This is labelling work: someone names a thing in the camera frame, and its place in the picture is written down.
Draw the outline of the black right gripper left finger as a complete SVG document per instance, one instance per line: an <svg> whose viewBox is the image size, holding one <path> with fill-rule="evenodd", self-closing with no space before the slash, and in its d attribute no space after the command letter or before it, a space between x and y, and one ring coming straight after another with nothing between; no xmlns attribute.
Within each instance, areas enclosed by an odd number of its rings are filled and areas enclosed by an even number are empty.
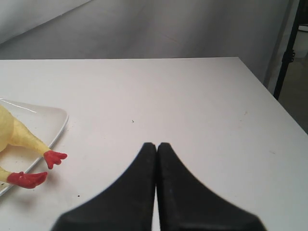
<svg viewBox="0 0 308 231"><path fill-rule="evenodd" d="M155 195L155 145L144 143L126 171L107 189L63 213L54 231L150 231Z"/></svg>

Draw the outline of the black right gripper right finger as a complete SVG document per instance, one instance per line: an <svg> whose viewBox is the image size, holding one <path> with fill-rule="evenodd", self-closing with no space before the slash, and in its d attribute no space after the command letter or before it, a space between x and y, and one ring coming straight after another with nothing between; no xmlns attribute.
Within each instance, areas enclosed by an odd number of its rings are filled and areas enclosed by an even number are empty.
<svg viewBox="0 0 308 231"><path fill-rule="evenodd" d="M261 220L202 184L169 143L157 149L156 190L163 231L264 231Z"/></svg>

